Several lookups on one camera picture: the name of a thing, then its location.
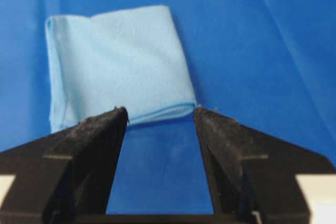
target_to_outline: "white panel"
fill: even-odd
[[[4,202],[4,199],[6,198],[9,189],[12,186],[12,183],[14,182],[14,179],[15,175],[0,175],[0,208],[2,206],[2,203]]]
[[[311,212],[310,224],[335,224],[336,175],[298,174],[296,179]]]

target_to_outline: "folded towel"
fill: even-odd
[[[130,124],[177,118],[196,106],[166,6],[46,21],[51,131],[126,107]]]

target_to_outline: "blue surface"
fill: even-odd
[[[1,0],[0,150],[50,132],[47,17],[156,4],[202,106],[336,164],[334,0]],[[108,212],[212,212],[191,116],[128,128]]]

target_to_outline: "microfiber cloth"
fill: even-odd
[[[196,106],[170,10],[150,6],[46,21],[51,131],[115,106],[130,125],[177,118]]]

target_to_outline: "light blue cloth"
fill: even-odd
[[[166,6],[46,21],[51,131],[125,106],[130,124],[177,118],[196,106]]]

